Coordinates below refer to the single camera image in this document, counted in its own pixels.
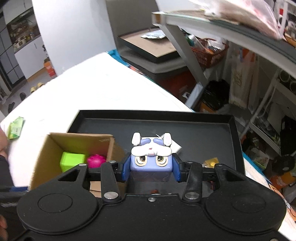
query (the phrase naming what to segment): white door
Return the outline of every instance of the white door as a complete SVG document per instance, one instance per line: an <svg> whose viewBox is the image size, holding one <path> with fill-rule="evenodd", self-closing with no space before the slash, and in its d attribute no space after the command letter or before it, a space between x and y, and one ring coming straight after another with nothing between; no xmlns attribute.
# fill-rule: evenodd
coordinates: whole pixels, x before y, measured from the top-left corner
<svg viewBox="0 0 296 241"><path fill-rule="evenodd" d="M24 11L26 11L24 0L9 0L3 6L5 23L8 24Z"/></svg>
<svg viewBox="0 0 296 241"><path fill-rule="evenodd" d="M37 44L35 43L36 40L32 41L15 53L15 58L17 59L17 62L19 63L19 66L26 79L30 78L33 74L44 67L43 60L41 59L39 51L37 50Z"/></svg>
<svg viewBox="0 0 296 241"><path fill-rule="evenodd" d="M25 3L26 10L33 7L32 0L24 0L24 3Z"/></svg>

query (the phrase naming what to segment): pink ball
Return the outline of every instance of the pink ball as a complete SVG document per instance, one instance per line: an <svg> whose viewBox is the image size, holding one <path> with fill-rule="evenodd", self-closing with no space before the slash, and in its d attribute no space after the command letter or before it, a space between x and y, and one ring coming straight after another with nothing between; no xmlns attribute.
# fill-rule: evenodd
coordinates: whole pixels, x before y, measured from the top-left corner
<svg viewBox="0 0 296 241"><path fill-rule="evenodd" d="M102 165L102 163L106 162L106 157L95 154L90 156L87 159L87 163L89 165L89 168L97 168Z"/></svg>

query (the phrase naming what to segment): bunny ear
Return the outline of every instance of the bunny ear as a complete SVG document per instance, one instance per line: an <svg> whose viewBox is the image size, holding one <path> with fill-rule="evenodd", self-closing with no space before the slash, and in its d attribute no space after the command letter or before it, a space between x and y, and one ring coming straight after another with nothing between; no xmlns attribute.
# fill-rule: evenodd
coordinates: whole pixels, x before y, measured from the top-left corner
<svg viewBox="0 0 296 241"><path fill-rule="evenodd" d="M171 137L170 133L164 133L164 135L163 135L163 143L166 146L170 146L172 144L172 137Z"/></svg>
<svg viewBox="0 0 296 241"><path fill-rule="evenodd" d="M131 143L132 143L134 146L137 146L137 145L140 144L141 139L142 139L142 137L140 136L140 133L135 132L135 133L133 134L133 138L132 138L132 140L131 140Z"/></svg>

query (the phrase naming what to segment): round black pad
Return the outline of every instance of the round black pad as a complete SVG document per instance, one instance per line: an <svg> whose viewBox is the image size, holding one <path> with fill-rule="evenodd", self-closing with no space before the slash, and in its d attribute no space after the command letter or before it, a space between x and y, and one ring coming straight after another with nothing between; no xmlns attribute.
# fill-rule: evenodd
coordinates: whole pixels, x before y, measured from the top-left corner
<svg viewBox="0 0 296 241"><path fill-rule="evenodd" d="M221 227L244 234L277 230L286 214L279 195L248 181L228 182L209 196L205 208Z"/></svg>
<svg viewBox="0 0 296 241"><path fill-rule="evenodd" d="M75 182L46 183L26 194L17 205L23 225L42 234L63 234L78 229L97 210L94 195Z"/></svg>
<svg viewBox="0 0 296 241"><path fill-rule="evenodd" d="M72 203L72 198L69 196L53 193L42 197L38 202L38 206L48 213L60 213L71 207Z"/></svg>

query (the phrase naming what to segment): white cabinet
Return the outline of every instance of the white cabinet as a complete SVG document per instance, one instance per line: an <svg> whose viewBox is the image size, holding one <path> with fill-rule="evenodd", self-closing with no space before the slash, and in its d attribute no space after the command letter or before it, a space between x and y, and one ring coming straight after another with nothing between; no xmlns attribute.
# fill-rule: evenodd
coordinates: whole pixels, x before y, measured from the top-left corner
<svg viewBox="0 0 296 241"><path fill-rule="evenodd" d="M24 0L9 0L3 6L5 23L8 24L24 11L26 11Z"/></svg>
<svg viewBox="0 0 296 241"><path fill-rule="evenodd" d="M44 68L46 54L42 45L43 40L39 37L15 53L15 58L26 79Z"/></svg>
<svg viewBox="0 0 296 241"><path fill-rule="evenodd" d="M24 0L24 3L25 3L25 9L26 10L33 7L32 0Z"/></svg>

